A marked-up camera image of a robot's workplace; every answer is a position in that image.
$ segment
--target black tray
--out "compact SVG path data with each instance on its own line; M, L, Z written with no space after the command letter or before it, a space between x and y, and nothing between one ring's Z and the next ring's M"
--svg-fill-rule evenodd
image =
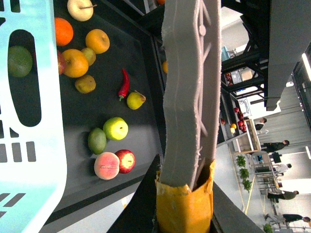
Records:
M97 55L87 72L97 84L93 92L81 94L74 87L75 79L65 75L59 77L68 174L65 192L46 222L46 231L50 223L140 182L155 155L162 154L165 147L163 84L154 39L109 2L101 0L96 3L98 6L93 17L79 22L69 15L67 0L54 0L54 16L68 20L74 29L73 40L64 47L57 47L58 50L81 50L85 47L86 34L96 28L108 34L110 48ZM129 109L126 100L119 101L122 68L130 76L130 92L137 90L147 98L138 110ZM41 114L35 69L27 79L11 79L10 85L14 87L11 92L21 122L28 126L37 124ZM26 108L25 101L32 102L32 107ZM96 157L87 147L87 136L93 128L102 128L111 117L122 117L129 132L121 141L108 141L105 151L131 150L136 156L136 166L128 174L104 181L94 173Z

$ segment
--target potted plant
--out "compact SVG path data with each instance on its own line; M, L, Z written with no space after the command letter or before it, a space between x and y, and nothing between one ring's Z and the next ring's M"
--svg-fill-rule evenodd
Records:
M244 185L244 189L245 189L246 191L249 192L249 190L251 190L251 188L252 188L252 182L250 182L250 181L247 180L247 179L244 179L243 182L242 182L242 184Z
M269 223L265 224L263 226L263 231L266 233L273 233L272 226Z
M245 180L249 177L249 171L246 168L240 169L240 177L242 180Z
M239 167L245 167L246 166L246 160L245 160L244 156L242 156L242 155L237 156L237 165Z

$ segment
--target man in dark jacket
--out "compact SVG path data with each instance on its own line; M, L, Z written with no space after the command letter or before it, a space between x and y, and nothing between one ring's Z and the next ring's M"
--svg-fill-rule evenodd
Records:
M255 129L256 130L261 130L262 127L264 126L264 123L267 122L267 119L266 118L261 118L260 121L255 125Z
M288 140L284 140L282 142L270 142L264 143L261 145L261 150L266 151L267 153L275 152L277 150L281 150L284 147L288 146L290 142Z
M299 220L303 220L304 222L309 223L311 219L309 217L303 217L301 215L295 215L295 214L284 214L284 215L270 215L266 214L264 216L264 219L267 220L270 218L275 223L282 223L282 222L295 222Z
M268 193L269 199L283 199L283 200L290 200L294 199L296 195L298 195L298 191L283 191L283 190L277 190L277 193Z

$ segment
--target orange fruit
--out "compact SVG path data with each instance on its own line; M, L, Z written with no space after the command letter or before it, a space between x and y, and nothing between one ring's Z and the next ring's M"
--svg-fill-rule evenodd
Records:
M86 74L88 62L81 51L70 49L64 51L62 54L67 64L64 70L65 75L71 78L79 78Z
M233 123L233 124L231 124L231 128L236 129L237 125Z
M167 72L169 71L168 66L167 66L167 61L164 61L162 63L162 69L163 69L163 72L167 74Z
M157 3L158 3L159 5L163 5L163 4L165 3L165 0L157 0Z
M109 49L110 40L104 31L93 29L86 35L86 46L93 49L96 54L100 54Z
M73 38L73 28L72 25L63 18L56 17L55 21L55 36L56 44L58 46L65 46Z

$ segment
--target person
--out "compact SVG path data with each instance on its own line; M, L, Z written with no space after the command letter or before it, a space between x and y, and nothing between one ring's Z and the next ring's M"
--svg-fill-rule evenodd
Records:
M299 220L303 220L304 222L307 222L309 226L311 225L311 219L309 217L303 217L301 215L295 215L295 214L283 214L283 215L270 215L266 214L264 216L264 219L267 220L270 218L275 223L282 223L282 222L295 222Z
M288 146L290 142L288 140L284 140L282 142L270 142L264 143L261 145L261 150L264 150L267 153L275 152L277 150L281 150L284 147Z
M268 198L277 199L277 200L278 199L290 200L290 199L294 199L296 195L298 194L299 194L298 191L289 192L289 191L277 190L276 193L268 192Z
M284 173L291 167L291 164L275 164L273 165L273 171L275 173Z
M256 130L261 130L262 127L264 126L264 123L267 122L267 119L266 118L261 118L260 121L255 125L255 129Z

